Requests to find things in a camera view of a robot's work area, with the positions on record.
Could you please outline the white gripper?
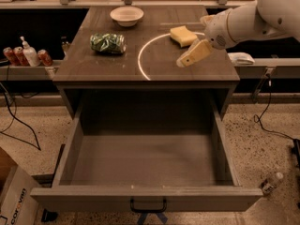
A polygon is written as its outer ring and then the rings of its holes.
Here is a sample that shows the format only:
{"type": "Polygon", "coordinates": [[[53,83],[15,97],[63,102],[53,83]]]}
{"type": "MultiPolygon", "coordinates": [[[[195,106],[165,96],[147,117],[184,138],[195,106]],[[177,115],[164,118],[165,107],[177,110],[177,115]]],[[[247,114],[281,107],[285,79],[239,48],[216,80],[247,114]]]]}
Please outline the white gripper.
{"type": "Polygon", "coordinates": [[[208,39],[196,39],[177,60],[176,65],[180,68],[189,67],[203,60],[215,49],[229,49],[236,45],[232,39],[228,19],[232,9],[226,9],[216,15],[205,15],[200,18],[200,24],[204,26],[204,34],[208,39]]]}

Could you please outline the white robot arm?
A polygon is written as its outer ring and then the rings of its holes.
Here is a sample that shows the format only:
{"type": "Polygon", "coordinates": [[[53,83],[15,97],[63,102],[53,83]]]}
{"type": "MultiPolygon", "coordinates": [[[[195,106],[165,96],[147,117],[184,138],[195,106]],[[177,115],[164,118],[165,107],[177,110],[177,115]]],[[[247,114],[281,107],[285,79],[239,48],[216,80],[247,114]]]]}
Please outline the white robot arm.
{"type": "Polygon", "coordinates": [[[196,39],[176,61],[189,67],[222,50],[249,40],[300,40],[300,0],[256,0],[200,19],[205,38],[196,39]]]}

